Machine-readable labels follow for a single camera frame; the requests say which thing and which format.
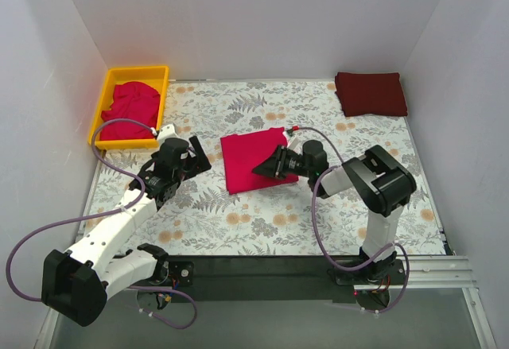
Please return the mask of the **bright red t-shirt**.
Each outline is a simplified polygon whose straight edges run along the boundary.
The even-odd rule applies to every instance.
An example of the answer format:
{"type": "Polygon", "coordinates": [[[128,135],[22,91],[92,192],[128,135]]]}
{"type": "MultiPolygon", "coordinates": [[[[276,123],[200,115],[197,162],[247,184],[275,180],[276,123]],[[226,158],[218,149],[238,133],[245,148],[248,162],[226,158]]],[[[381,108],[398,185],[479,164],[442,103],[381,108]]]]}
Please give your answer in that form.
{"type": "Polygon", "coordinates": [[[252,172],[252,169],[269,158],[279,145],[287,146],[283,127],[249,134],[231,134],[222,137],[220,143],[226,189],[230,195],[298,181],[295,175],[288,175],[284,180],[277,180],[252,172]]]}

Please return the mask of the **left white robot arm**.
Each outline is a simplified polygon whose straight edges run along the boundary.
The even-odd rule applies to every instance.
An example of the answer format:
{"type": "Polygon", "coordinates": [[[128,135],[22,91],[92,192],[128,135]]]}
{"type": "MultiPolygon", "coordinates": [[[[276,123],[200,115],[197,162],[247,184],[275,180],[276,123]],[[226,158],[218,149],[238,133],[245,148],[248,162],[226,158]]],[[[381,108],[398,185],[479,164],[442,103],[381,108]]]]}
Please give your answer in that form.
{"type": "Polygon", "coordinates": [[[152,293],[180,282],[181,266],[159,246],[143,243],[122,257],[130,236],[171,200],[181,184],[208,171],[198,137],[166,138],[141,167],[112,215],[66,251],[51,251],[43,264],[41,301],[86,327],[117,293],[139,282],[152,293]]]}

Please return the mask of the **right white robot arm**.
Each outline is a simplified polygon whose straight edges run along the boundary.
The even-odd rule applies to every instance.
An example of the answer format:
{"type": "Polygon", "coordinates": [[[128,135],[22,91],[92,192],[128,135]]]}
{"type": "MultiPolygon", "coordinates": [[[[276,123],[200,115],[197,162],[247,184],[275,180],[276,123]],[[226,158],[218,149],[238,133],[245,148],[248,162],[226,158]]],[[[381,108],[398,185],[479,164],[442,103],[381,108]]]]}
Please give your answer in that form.
{"type": "Polygon", "coordinates": [[[313,233],[322,254],[336,272],[373,284],[388,275],[396,260],[398,221],[417,185],[413,175],[384,148],[375,145],[360,157],[330,167],[327,153],[319,141],[305,142],[300,153],[280,145],[252,172],[275,180],[284,180],[289,174],[308,179],[313,190],[313,233]],[[340,264],[327,252],[321,240],[317,226],[317,198],[327,199],[350,188],[356,190],[368,209],[367,229],[356,260],[340,264]]]}

